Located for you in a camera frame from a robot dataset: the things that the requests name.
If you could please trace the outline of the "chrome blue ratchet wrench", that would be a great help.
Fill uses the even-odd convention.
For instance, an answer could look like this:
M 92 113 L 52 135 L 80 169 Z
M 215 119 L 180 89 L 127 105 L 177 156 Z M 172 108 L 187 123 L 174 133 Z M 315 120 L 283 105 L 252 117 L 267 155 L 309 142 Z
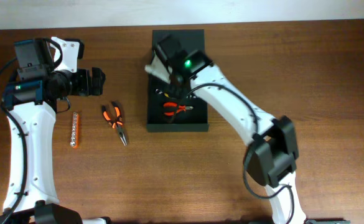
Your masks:
M 162 90 L 160 90 L 160 89 L 155 89 L 154 93 L 155 93 L 155 94 L 157 94 L 157 95 L 163 95 L 163 96 L 164 96 L 164 93 L 165 93 L 165 92 L 163 92 L 163 91 L 162 91 Z M 193 94 L 191 94 L 191 95 L 188 95 L 188 96 L 187 96 L 187 99 L 196 99 L 196 98 L 197 98 L 197 97 L 196 97 L 195 95 L 193 95 Z M 176 100 L 177 98 L 170 96 L 170 99 Z

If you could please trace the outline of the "red small cutting pliers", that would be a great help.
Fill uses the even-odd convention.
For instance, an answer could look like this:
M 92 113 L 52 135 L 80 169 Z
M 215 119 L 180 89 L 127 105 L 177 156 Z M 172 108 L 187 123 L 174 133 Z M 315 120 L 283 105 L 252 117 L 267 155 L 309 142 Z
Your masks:
M 180 112 L 186 112 L 192 110 L 193 106 L 178 105 L 174 102 L 166 102 L 163 104 L 163 114 L 166 116 L 173 116 Z

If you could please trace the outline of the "orange black long-nose pliers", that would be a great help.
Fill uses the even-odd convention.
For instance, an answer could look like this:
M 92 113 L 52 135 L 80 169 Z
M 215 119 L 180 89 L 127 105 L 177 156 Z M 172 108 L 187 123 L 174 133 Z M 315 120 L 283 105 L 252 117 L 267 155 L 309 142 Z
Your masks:
M 107 110 L 107 107 L 105 105 L 101 106 L 101 112 L 102 115 L 105 119 L 105 121 L 113 128 L 116 130 L 117 135 L 119 136 L 121 142 L 123 143 L 124 146 L 128 145 L 128 140 L 126 137 L 126 133 L 125 133 L 125 128 L 124 128 L 124 122 L 123 122 L 123 116 L 121 113 L 121 109 L 119 107 L 119 105 L 117 104 L 117 102 L 112 101 L 111 102 L 112 108 L 115 111 L 115 114 L 110 113 Z

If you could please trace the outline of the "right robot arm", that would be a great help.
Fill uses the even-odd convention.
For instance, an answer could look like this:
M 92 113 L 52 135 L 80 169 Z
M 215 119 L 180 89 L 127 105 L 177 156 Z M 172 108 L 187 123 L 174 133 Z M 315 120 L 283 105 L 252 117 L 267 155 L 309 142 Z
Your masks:
M 287 117 L 275 118 L 250 101 L 205 52 L 188 53 L 167 35 L 152 46 L 153 60 L 145 70 L 166 82 L 188 89 L 214 108 L 238 133 L 246 146 L 243 182 L 254 197 L 269 200 L 274 223 L 304 223 L 296 190 L 299 157 L 296 130 Z

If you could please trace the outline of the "black open gift box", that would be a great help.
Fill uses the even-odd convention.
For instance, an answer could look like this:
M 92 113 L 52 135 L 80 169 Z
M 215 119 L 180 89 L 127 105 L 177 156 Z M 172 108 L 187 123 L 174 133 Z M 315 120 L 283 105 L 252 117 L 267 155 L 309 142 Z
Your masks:
M 176 36 L 182 48 L 188 53 L 194 50 L 205 50 L 205 33 L 202 29 L 190 30 L 154 30 L 152 32 L 152 45 L 156 39 L 163 35 L 171 34 Z M 152 75 L 148 75 L 148 104 L 147 104 L 147 130 L 151 133 L 164 132 L 207 132 L 208 106 L 207 103 L 199 99 L 185 99 L 181 105 L 193 106 L 192 110 L 177 113 L 175 120 L 170 122 L 171 117 L 163 114 L 163 104 L 166 102 L 176 103 L 173 100 L 157 95 L 152 85 Z

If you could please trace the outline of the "orange socket bit holder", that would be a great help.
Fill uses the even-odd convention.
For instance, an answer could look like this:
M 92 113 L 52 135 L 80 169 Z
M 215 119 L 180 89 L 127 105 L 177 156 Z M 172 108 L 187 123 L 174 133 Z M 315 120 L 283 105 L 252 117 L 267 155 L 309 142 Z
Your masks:
M 79 126 L 80 115 L 77 112 L 74 112 L 72 116 L 72 132 L 70 137 L 70 146 L 74 149 L 79 145 Z

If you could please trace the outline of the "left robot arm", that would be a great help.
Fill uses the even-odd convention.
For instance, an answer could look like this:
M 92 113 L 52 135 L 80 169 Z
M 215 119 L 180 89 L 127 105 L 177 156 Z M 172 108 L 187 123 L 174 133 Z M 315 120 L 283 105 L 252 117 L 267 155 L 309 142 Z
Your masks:
M 34 38 L 14 43 L 18 68 L 0 100 L 11 129 L 11 164 L 0 223 L 110 223 L 110 218 L 82 219 L 59 204 L 52 164 L 52 135 L 58 100 L 99 96 L 105 74 L 77 67 L 80 39 Z

